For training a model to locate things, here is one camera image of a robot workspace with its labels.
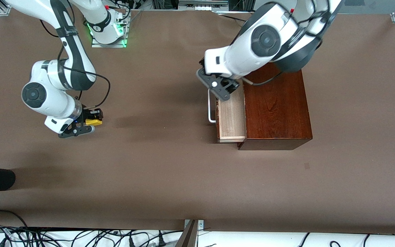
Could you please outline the grey network switch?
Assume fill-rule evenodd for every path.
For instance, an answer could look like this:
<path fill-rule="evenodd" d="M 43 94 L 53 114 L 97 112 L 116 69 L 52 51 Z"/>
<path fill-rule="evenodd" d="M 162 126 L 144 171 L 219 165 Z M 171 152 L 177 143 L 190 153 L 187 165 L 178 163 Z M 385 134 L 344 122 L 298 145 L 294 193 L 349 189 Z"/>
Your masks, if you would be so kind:
<path fill-rule="evenodd" d="M 229 11 L 228 0 L 178 0 L 178 10 Z"/>

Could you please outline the grey metal strut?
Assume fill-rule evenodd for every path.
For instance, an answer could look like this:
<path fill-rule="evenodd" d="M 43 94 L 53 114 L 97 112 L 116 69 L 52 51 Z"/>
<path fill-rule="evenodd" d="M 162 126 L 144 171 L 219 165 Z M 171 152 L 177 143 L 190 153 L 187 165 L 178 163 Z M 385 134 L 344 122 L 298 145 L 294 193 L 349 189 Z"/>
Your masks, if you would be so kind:
<path fill-rule="evenodd" d="M 185 229 L 178 239 L 175 247 L 196 247 L 196 240 L 201 224 L 199 220 L 188 220 Z"/>

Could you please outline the brown paper table cover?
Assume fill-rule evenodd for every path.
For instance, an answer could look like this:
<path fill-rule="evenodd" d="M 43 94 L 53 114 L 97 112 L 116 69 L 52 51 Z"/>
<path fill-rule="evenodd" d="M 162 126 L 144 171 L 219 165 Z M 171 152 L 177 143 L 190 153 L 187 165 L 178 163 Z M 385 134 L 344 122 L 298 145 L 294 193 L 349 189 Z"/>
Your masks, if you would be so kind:
<path fill-rule="evenodd" d="M 61 42 L 39 20 L 0 17 L 0 168 L 16 185 L 0 210 L 28 226 L 395 233 L 395 24 L 340 14 L 303 69 L 313 139 L 293 151 L 217 144 L 206 88 L 206 49 L 229 44 L 235 20 L 205 11 L 144 11 L 128 47 L 92 48 L 111 81 L 105 120 L 59 139 L 21 100 L 32 65 Z"/>

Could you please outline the wooden drawer with metal handle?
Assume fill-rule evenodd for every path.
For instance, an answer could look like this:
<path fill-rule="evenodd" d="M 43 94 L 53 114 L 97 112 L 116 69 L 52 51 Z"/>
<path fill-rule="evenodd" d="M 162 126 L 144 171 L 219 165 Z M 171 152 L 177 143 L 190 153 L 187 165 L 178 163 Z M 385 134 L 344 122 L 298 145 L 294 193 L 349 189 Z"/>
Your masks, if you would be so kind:
<path fill-rule="evenodd" d="M 238 89 L 225 102 L 218 100 L 210 90 L 207 91 L 207 118 L 216 125 L 218 143 L 240 144 L 247 137 L 243 81 L 237 82 Z"/>

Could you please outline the dark brown wooden cabinet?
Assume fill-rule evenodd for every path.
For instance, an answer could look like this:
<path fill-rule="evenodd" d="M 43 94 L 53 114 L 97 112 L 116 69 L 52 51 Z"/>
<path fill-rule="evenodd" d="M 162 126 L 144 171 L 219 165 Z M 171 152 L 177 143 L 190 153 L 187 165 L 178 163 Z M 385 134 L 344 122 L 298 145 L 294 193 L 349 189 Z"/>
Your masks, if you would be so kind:
<path fill-rule="evenodd" d="M 238 144 L 243 151 L 294 150 L 313 139 L 306 91 L 301 71 L 280 73 L 267 63 L 246 76 L 244 84 L 246 139 Z"/>

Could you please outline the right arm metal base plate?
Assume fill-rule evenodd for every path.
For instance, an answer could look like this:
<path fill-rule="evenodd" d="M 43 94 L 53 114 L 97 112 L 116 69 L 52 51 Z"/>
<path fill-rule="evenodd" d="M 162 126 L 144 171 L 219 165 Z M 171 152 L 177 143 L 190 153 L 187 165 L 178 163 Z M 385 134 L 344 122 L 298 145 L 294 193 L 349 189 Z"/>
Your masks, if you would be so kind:
<path fill-rule="evenodd" d="M 108 24 L 91 24 L 88 27 L 92 36 L 92 47 L 122 48 L 127 46 L 128 27 L 130 17 L 109 9 Z"/>

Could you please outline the aluminium bracket plate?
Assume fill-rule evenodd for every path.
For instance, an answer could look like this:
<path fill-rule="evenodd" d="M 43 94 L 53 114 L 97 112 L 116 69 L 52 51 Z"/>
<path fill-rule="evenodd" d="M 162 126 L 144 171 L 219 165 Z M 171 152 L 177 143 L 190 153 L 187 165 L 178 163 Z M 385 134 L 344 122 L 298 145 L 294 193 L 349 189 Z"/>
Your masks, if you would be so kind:
<path fill-rule="evenodd" d="M 184 228 L 186 228 L 190 222 L 191 222 L 190 219 L 185 220 L 184 221 Z M 196 220 L 196 225 L 197 225 L 197 231 L 204 230 L 204 220 Z"/>

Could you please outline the black frame post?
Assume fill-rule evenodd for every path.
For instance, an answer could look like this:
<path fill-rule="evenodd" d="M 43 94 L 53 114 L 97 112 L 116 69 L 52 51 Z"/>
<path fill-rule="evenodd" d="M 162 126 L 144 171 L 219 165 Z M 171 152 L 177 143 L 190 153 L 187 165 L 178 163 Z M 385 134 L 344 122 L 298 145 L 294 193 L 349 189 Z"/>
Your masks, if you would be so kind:
<path fill-rule="evenodd" d="M 254 10 L 256 0 L 228 0 L 229 11 L 246 11 Z"/>

